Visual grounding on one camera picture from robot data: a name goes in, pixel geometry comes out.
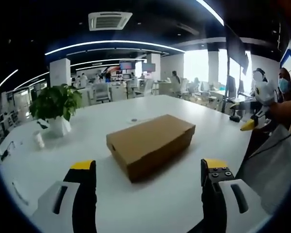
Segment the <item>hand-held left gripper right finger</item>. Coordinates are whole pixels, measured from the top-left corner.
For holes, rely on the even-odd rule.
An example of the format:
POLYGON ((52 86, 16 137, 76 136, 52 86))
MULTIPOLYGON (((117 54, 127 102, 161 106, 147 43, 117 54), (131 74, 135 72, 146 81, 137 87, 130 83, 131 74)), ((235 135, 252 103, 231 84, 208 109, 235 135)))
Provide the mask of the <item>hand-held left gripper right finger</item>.
POLYGON ((226 162, 202 159, 201 187, 204 232, 251 233, 263 221, 260 196, 226 162))

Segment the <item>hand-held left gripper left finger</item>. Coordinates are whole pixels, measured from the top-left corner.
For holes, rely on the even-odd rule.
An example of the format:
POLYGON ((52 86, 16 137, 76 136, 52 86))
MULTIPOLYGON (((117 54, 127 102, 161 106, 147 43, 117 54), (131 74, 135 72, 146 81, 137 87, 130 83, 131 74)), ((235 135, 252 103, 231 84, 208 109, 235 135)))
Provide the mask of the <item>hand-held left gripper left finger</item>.
POLYGON ((96 233, 94 160, 75 163, 38 199, 31 220, 42 233, 96 233))

